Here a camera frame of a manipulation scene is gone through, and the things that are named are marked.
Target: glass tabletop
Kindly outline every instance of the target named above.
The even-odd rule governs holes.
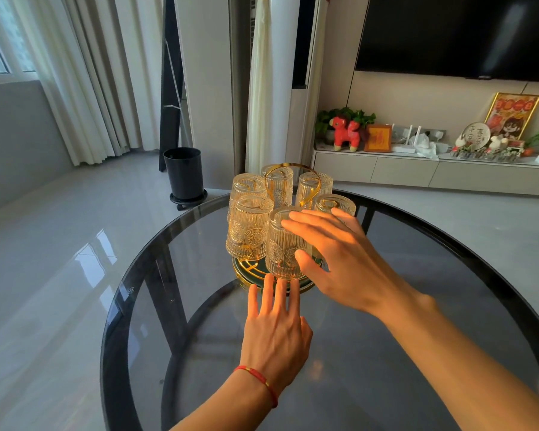
[[[412,286],[539,393],[539,317],[483,260],[403,210],[352,199],[368,238]],[[111,431],[169,430],[239,364],[247,292],[225,249],[229,195],[178,217],[140,252],[108,312],[102,402]],[[458,430],[445,405],[376,318],[301,295],[309,359],[260,430]]]

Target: window frame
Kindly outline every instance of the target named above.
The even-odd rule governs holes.
[[[4,62],[4,65],[6,65],[6,69],[8,71],[7,73],[0,74],[0,84],[14,83],[18,81],[32,81],[38,79],[38,74],[36,71],[25,72],[22,70],[20,63],[18,62],[18,57],[16,57],[14,48],[12,47],[10,39],[8,38],[6,28],[1,21],[0,56],[2,57],[2,61]]]

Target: hand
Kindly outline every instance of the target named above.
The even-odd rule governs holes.
[[[343,210],[293,211],[290,220],[281,224],[324,256],[329,272],[305,251],[295,253],[302,272],[338,303],[383,320],[398,301],[419,295],[375,251],[358,220]]]
[[[290,282],[290,305],[286,309],[287,281],[278,279],[273,301],[273,275],[267,274],[258,312],[258,287],[249,288],[248,318],[240,365],[260,371],[279,396],[291,384],[308,359],[313,331],[299,316],[299,281]]]

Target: upside-down glass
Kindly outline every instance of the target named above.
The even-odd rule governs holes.
[[[303,249],[311,254],[311,246],[300,236],[286,230],[281,221],[289,219],[290,211],[301,211],[299,207],[281,207],[269,214],[266,267],[269,272],[278,278],[293,280],[303,276],[295,252]]]
[[[226,249],[238,260],[266,256],[266,234],[273,201],[266,195],[245,194],[230,207]]]
[[[267,175],[273,166],[275,165],[267,165],[261,169],[261,175],[266,180],[268,195],[273,198],[273,208],[290,206],[294,194],[294,171],[284,166]]]
[[[228,209],[228,222],[230,221],[231,206],[234,201],[245,194],[267,196],[266,182],[263,177],[257,174],[238,174],[231,184],[230,203]]]
[[[331,194],[331,191],[333,190],[333,179],[329,175],[322,172],[318,172],[317,174],[320,176],[321,179],[321,189],[316,195],[316,197],[323,194]],[[295,206],[302,207],[305,210],[311,210],[313,208],[313,203],[316,198],[313,198],[302,206],[300,206],[300,204],[304,199],[307,199],[309,197],[311,191],[315,190],[317,188],[317,185],[318,179],[315,173],[306,172],[300,175],[298,192],[295,195]]]
[[[346,198],[345,196],[337,194],[323,194],[318,195],[316,198],[314,198],[314,210],[330,213],[332,208],[334,207],[337,207],[338,209],[343,210],[352,216],[355,215],[355,211],[357,210],[355,203],[349,198]]]

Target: television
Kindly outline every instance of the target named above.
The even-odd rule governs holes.
[[[539,0],[370,0],[356,70],[539,81]]]

